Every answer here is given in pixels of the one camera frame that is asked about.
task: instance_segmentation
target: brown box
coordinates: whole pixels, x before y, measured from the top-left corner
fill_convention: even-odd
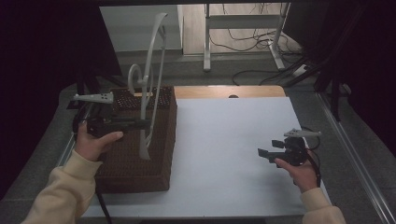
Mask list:
[[[140,118],[141,97],[128,89],[113,89],[114,114]],[[147,107],[151,119],[156,89],[153,88]],[[148,154],[151,160],[139,158],[140,131],[129,131],[121,141],[100,158],[104,164],[96,173],[96,185],[101,193],[137,193],[169,189],[173,150],[176,140],[177,102],[173,87],[161,87],[157,115]]]

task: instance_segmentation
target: person's left hand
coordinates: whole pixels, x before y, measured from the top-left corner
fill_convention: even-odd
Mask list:
[[[78,137],[75,151],[88,161],[97,161],[100,154],[110,150],[111,143],[123,137],[123,132],[108,133],[101,138],[95,138],[87,133],[87,123],[78,127]]]

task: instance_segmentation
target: sleeve cuff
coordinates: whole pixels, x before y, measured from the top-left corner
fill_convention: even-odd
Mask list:
[[[101,161],[87,161],[73,150],[63,170],[77,178],[88,179],[94,177],[100,165],[102,165]]]
[[[305,205],[307,211],[313,211],[322,207],[331,206],[322,189],[316,188],[304,192],[301,195],[301,201]]]

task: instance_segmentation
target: white wall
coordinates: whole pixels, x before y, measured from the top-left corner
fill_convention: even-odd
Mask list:
[[[182,48],[177,5],[100,7],[100,10],[116,52],[147,50],[155,15],[161,12],[168,14],[163,20],[166,48]],[[160,44],[161,41],[156,41],[155,49]]]

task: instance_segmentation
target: hand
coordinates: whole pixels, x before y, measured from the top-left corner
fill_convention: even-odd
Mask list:
[[[87,123],[78,127],[76,152],[88,161],[97,161],[100,154],[110,150],[111,143],[123,137],[123,132],[108,133],[101,138],[95,138],[87,133]]]
[[[294,183],[300,188],[301,193],[318,187],[317,176],[311,162],[306,161],[301,166],[293,166],[288,164],[286,161],[276,158],[275,163],[289,172]]]

